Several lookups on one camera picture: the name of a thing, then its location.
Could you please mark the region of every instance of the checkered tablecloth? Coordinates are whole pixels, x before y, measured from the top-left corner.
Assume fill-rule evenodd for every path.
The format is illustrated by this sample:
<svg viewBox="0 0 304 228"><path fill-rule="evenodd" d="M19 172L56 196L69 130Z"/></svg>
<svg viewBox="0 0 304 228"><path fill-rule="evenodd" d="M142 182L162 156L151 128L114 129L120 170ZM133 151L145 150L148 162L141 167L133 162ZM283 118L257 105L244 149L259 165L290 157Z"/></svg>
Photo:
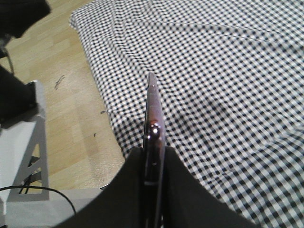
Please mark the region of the checkered tablecloth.
<svg viewBox="0 0 304 228"><path fill-rule="evenodd" d="M304 227L304 2L95 0L80 36L126 156L157 75L167 145L263 227Z"/></svg>

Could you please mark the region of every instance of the black cable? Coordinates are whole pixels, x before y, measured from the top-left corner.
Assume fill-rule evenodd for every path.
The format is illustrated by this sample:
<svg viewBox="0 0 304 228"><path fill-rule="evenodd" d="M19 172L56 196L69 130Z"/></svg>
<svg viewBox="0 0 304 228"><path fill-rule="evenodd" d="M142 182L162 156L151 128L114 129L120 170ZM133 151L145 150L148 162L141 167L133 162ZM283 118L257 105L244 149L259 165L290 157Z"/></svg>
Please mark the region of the black cable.
<svg viewBox="0 0 304 228"><path fill-rule="evenodd" d="M4 187L4 188L0 188L0 191L4 191L4 190L9 190L9 189L22 189L22 188L29 188L29 189L42 189L42 190L48 190L48 191L53 191L53 192L56 192L58 193L59 195L61 195L62 197L64 197L68 203L71 205L72 209L73 209L73 212L74 212L74 215L76 214L76 210L75 210L75 207L72 203L72 201L63 193L61 193L60 191L56 190L56 189L51 189L51 188L48 188L48 187L43 187L43 186L23 186L23 185L16 185L16 186L7 186L7 187Z"/></svg>

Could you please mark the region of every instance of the wooden floor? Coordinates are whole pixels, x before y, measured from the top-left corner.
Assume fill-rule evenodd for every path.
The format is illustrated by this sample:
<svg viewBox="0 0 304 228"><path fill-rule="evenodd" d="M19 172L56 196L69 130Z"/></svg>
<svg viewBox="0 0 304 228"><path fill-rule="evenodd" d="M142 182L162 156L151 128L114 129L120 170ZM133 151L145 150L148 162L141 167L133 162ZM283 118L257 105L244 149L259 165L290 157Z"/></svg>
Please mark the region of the wooden floor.
<svg viewBox="0 0 304 228"><path fill-rule="evenodd" d="M68 24L71 12L88 2L48 0L52 13L7 46L16 77L44 86L49 180L58 190L101 187L124 162L77 32ZM8 68L7 59L0 64Z"/></svg>

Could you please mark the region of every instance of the black object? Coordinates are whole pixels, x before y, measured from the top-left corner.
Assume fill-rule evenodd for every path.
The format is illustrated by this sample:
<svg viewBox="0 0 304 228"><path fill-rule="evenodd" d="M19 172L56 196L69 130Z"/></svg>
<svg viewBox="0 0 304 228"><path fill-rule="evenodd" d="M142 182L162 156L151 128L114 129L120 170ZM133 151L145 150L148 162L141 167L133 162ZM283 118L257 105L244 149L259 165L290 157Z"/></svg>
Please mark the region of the black object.
<svg viewBox="0 0 304 228"><path fill-rule="evenodd" d="M56 228L142 228L139 211L142 152L141 148L133 148L109 186ZM165 228L258 227L211 196L171 147L166 147L162 201Z"/></svg>
<svg viewBox="0 0 304 228"><path fill-rule="evenodd" d="M158 228L161 222L165 124L154 73L149 73L148 78L142 154L141 227Z"/></svg>
<svg viewBox="0 0 304 228"><path fill-rule="evenodd" d="M23 84L0 66L0 124L35 107L34 84Z"/></svg>
<svg viewBox="0 0 304 228"><path fill-rule="evenodd" d="M0 34L20 38L49 13L50 7L45 0L0 0Z"/></svg>

